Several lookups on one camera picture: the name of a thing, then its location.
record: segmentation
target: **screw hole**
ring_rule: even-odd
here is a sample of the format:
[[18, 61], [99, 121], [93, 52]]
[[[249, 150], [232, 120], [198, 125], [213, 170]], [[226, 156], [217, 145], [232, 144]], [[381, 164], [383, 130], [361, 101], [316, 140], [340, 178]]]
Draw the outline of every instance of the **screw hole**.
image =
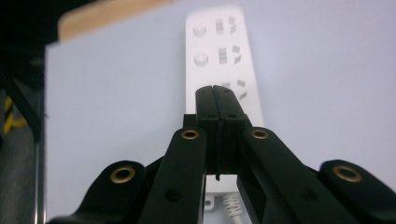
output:
[[110, 180], [115, 184], [123, 184], [134, 178], [134, 168], [132, 166], [122, 166], [113, 171]]
[[311, 189], [305, 189], [302, 194], [302, 197], [304, 200], [308, 202], [315, 202], [318, 200], [318, 195]]
[[174, 189], [169, 189], [165, 193], [165, 199], [171, 203], [176, 203], [180, 201], [183, 198], [183, 195], [181, 193], [177, 192]]
[[181, 134], [181, 136], [182, 136], [184, 139], [191, 140], [191, 139], [197, 138], [197, 137], [199, 136], [199, 133], [198, 133], [197, 131], [195, 131], [195, 130], [187, 130], [187, 131], [184, 131], [184, 132]]
[[339, 178], [351, 182], [351, 183], [358, 183], [361, 182], [362, 177], [355, 169], [345, 166], [345, 165], [336, 165], [332, 168], [332, 171], [337, 175]]
[[262, 130], [253, 130], [251, 132], [251, 135], [257, 139], [265, 139], [269, 137], [269, 134], [266, 131], [262, 131]]

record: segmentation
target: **white power cord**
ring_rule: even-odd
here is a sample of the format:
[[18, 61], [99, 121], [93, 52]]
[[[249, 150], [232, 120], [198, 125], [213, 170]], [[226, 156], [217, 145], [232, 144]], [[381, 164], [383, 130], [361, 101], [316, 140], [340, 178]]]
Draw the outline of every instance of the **white power cord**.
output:
[[225, 211], [228, 216], [233, 219], [234, 224], [244, 224], [241, 218], [242, 208], [239, 203], [238, 193], [227, 193], [222, 196], [225, 205]]

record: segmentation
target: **white table surface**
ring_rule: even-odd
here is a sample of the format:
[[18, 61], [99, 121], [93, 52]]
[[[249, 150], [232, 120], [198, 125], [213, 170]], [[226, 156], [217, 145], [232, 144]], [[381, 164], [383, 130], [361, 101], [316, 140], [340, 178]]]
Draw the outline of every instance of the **white table surface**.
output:
[[[165, 152], [185, 108], [181, 1], [47, 47], [47, 220], [110, 163]], [[231, 1], [245, 10], [266, 127], [306, 165], [341, 159], [396, 190], [396, 2]]]

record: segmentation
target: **white power strip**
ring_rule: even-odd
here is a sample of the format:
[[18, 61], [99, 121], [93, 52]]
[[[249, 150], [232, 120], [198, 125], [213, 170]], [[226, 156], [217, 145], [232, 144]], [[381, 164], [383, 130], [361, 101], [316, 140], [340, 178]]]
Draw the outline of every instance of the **white power strip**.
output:
[[[254, 126], [264, 126], [248, 33], [237, 6], [206, 8], [186, 19], [186, 113], [195, 113], [195, 92], [204, 86], [231, 89]], [[234, 175], [206, 180], [206, 192], [237, 191]]]

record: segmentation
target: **wooden edge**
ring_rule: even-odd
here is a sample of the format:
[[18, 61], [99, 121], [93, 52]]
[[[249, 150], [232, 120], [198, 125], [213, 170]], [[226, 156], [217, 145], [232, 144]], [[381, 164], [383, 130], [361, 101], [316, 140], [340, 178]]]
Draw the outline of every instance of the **wooden edge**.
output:
[[62, 15], [58, 38], [64, 42], [175, 0], [100, 0]]

